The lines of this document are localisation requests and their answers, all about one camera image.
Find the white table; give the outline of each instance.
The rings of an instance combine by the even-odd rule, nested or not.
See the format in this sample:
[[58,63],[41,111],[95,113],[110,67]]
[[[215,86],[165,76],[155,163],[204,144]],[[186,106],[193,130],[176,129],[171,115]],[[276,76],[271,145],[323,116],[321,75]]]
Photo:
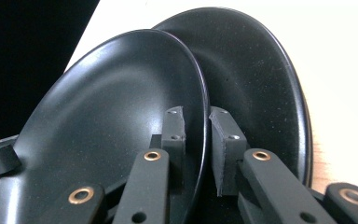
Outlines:
[[230,7],[261,21],[291,58],[314,137],[313,187],[358,185],[358,1],[101,0],[68,67],[105,40],[196,7]]

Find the brass ring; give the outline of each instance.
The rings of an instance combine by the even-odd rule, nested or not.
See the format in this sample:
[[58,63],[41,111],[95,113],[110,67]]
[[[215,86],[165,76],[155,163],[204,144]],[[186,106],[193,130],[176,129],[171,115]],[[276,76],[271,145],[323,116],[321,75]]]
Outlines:
[[353,199],[351,196],[348,195],[348,193],[352,193],[352,194],[355,194],[356,196],[358,196],[358,191],[355,189],[341,189],[339,191],[339,195],[341,195],[341,197],[343,199],[345,199],[346,201],[348,201],[350,203],[354,203],[354,204],[358,205],[358,200]]
[[271,159],[271,156],[264,151],[256,151],[253,156],[260,161],[269,161]]
[[161,155],[156,151],[149,151],[145,154],[145,160],[147,161],[158,161]]
[[[80,192],[87,193],[86,197],[77,198],[76,195]],[[80,188],[80,189],[77,189],[74,192],[72,192],[69,195],[68,201],[69,201],[69,203],[72,203],[72,204],[86,203],[88,200],[90,200],[92,198],[92,196],[94,196],[94,189],[92,189],[90,187],[84,187],[84,188]]]

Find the glossy black plate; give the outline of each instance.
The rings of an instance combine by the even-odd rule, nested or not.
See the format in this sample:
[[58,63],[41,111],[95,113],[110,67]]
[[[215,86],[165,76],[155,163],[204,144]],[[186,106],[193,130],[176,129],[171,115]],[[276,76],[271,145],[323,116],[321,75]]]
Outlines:
[[[305,185],[311,181],[312,141],[307,105],[295,68],[260,22],[224,8],[198,8],[154,29],[177,36],[200,63],[211,105],[228,110],[251,147],[273,151]],[[207,174],[196,223],[238,223],[236,197],[216,198]]]
[[205,167],[209,98],[189,49],[167,33],[143,30],[88,53],[40,102],[14,146],[21,169],[0,179],[0,223],[38,223],[78,182],[107,191],[125,182],[137,152],[161,133],[165,110],[178,105],[186,174],[183,192],[171,196],[171,223],[183,222]]

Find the wooden surface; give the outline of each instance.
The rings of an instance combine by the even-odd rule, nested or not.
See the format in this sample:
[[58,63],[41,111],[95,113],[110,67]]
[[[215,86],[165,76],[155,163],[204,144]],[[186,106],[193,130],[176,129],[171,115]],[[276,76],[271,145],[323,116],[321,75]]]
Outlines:
[[358,1],[101,0],[68,67],[104,40],[195,7],[230,7],[261,21],[291,58],[310,110],[313,188],[358,185]]

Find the black plate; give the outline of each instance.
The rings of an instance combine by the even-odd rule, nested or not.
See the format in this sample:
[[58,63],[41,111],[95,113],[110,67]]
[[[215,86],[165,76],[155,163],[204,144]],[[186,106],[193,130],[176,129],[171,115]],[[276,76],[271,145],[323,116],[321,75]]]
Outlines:
[[137,152],[161,133],[164,111],[178,105],[186,121],[186,189],[171,197],[171,221],[181,223],[205,167],[209,99],[188,48],[157,30],[108,40],[50,89],[14,146],[21,169],[0,179],[0,223],[38,223],[77,182],[108,191],[124,182]]
[[[276,153],[310,185],[312,141],[307,105],[281,44],[260,22],[241,12],[198,8],[155,29],[177,36],[204,73],[211,105],[228,110],[251,147]],[[196,223],[238,223],[236,197],[216,198],[213,176],[201,190]]]

